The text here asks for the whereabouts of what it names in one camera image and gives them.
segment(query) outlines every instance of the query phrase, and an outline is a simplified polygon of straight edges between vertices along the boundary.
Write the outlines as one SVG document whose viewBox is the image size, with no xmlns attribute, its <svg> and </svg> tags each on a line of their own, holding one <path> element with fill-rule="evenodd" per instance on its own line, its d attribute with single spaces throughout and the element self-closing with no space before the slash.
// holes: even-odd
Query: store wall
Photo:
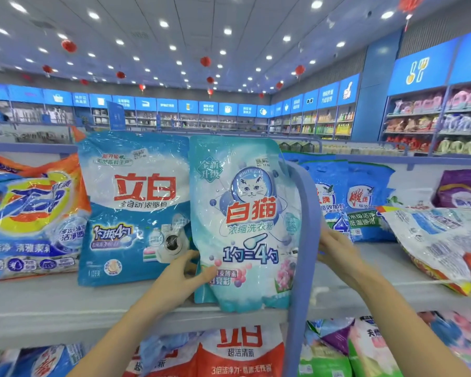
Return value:
<svg viewBox="0 0 471 377">
<path fill-rule="evenodd" d="M 471 32 L 471 0 L 460 0 L 410 25 L 403 35 L 398 58 L 428 49 Z"/>
<path fill-rule="evenodd" d="M 17 84 L 19 86 L 31 86 L 39 88 L 50 88 L 54 90 L 63 90 L 69 92 L 87 92 L 95 94 L 108 95 L 126 95 L 126 96 L 148 96 L 168 99 L 183 99 L 190 101 L 209 101 L 207 90 L 194 90 L 182 88 L 166 88 L 166 87 L 147 87 L 142 94 L 138 85 L 120 85 L 116 83 L 93 83 L 90 82 L 84 86 L 79 81 L 68 80 L 51 76 L 47 78 L 44 75 L 31 74 L 32 81 L 29 82 L 21 76 L 21 73 L 15 71 L 0 72 L 0 83 Z M 240 104 L 270 104 L 270 95 L 265 95 L 261 99 L 258 94 L 248 94 L 242 92 L 224 92 L 214 91 L 211 100 L 215 102 L 229 102 Z"/>
<path fill-rule="evenodd" d="M 352 141 L 376 142 L 379 138 L 387 89 L 398 54 L 401 34 L 402 30 L 395 31 L 368 46 L 352 127 Z"/>
<path fill-rule="evenodd" d="M 280 101 L 292 98 L 296 95 L 315 90 L 316 88 L 327 84 L 337 82 L 352 75 L 359 74 L 363 71 L 363 64 L 366 57 L 366 48 L 355 52 L 352 56 L 341 59 L 334 64 L 325 67 L 314 74 L 301 78 L 300 82 L 293 86 L 279 91 L 272 95 L 271 103 L 275 104 Z"/>
</svg>

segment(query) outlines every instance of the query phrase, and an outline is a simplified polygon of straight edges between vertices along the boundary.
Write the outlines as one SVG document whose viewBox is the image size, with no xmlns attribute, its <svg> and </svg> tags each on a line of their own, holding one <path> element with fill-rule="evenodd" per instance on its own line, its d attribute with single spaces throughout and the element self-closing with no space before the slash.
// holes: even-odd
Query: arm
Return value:
<svg viewBox="0 0 471 377">
<path fill-rule="evenodd" d="M 150 289 L 127 311 L 67 377 L 122 377 L 134 351 L 150 326 L 187 299 L 198 287 L 216 276 L 209 267 L 186 279 L 185 269 L 195 269 L 190 250 L 171 262 Z"/>
<path fill-rule="evenodd" d="M 413 308 L 343 234 L 321 228 L 318 259 L 363 298 L 405 377 L 471 377 Z"/>
</svg>

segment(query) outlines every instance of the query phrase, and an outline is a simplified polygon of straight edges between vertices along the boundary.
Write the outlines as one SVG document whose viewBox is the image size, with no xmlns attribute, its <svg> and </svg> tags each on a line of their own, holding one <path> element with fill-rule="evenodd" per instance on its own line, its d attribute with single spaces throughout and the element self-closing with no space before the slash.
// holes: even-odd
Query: white cat illustration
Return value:
<svg viewBox="0 0 471 377">
<path fill-rule="evenodd" d="M 267 195 L 267 186 L 261 176 L 257 179 L 241 178 L 237 186 L 237 195 L 243 202 L 254 202 Z"/>
</svg>

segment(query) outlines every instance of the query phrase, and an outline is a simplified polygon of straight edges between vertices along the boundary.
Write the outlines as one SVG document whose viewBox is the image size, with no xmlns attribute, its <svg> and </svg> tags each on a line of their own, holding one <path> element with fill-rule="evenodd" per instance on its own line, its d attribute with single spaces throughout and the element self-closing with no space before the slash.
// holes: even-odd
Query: ceiling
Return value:
<svg viewBox="0 0 471 377">
<path fill-rule="evenodd" d="M 27 13 L 12 8 L 11 1 Z M 311 8 L 313 1 L 0 0 L 0 28 L 8 33 L 0 33 L 0 67 L 42 73 L 47 64 L 58 70 L 53 74 L 57 77 L 114 83 L 116 71 L 124 71 L 121 83 L 199 89 L 207 88 L 208 76 L 218 74 L 218 90 L 273 93 L 276 89 L 270 87 L 277 82 L 289 86 L 297 81 L 291 75 L 297 65 L 306 67 L 306 76 L 332 63 L 335 55 L 349 56 L 405 23 L 405 15 L 397 11 L 399 0 L 320 0 L 319 9 Z M 425 0 L 410 23 L 455 1 Z M 394 16 L 381 19 L 390 10 Z M 160 20 L 169 27 L 161 27 Z M 232 29 L 230 36 L 224 34 L 226 27 Z M 58 33 L 77 44 L 75 54 L 63 50 Z M 289 42 L 283 41 L 286 35 Z M 340 41 L 345 41 L 342 48 L 337 47 Z M 201 66 L 203 56 L 211 57 L 210 68 Z"/>
</svg>

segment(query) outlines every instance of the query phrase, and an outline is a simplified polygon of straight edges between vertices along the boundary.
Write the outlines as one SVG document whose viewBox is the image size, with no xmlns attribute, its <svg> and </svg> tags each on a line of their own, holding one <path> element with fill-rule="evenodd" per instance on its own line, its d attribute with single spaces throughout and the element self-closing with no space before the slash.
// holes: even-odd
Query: ceiling light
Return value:
<svg viewBox="0 0 471 377">
<path fill-rule="evenodd" d="M 98 13 L 88 12 L 88 14 L 89 14 L 89 17 L 91 17 L 92 19 L 99 19 Z"/>
<path fill-rule="evenodd" d="M 319 9 L 323 5 L 323 2 L 321 0 L 315 0 L 310 7 L 312 9 Z"/>
<path fill-rule="evenodd" d="M 6 36 L 9 35 L 9 33 L 6 30 L 2 29 L 1 27 L 0 27 L 0 33 L 5 34 Z"/>
<path fill-rule="evenodd" d="M 385 12 L 383 15 L 380 16 L 380 18 L 382 19 L 388 19 L 388 18 L 391 18 L 393 16 L 394 12 L 393 11 L 388 11 L 388 12 Z"/>
<path fill-rule="evenodd" d="M 26 9 L 24 9 L 23 6 L 22 6 L 22 5 L 19 5 L 17 2 L 10 1 L 9 3 L 10 3 L 10 5 L 11 5 L 15 10 L 18 10 L 18 11 L 20 11 L 20 12 L 22 12 L 22 13 L 28 13 L 28 12 L 26 11 Z"/>
</svg>

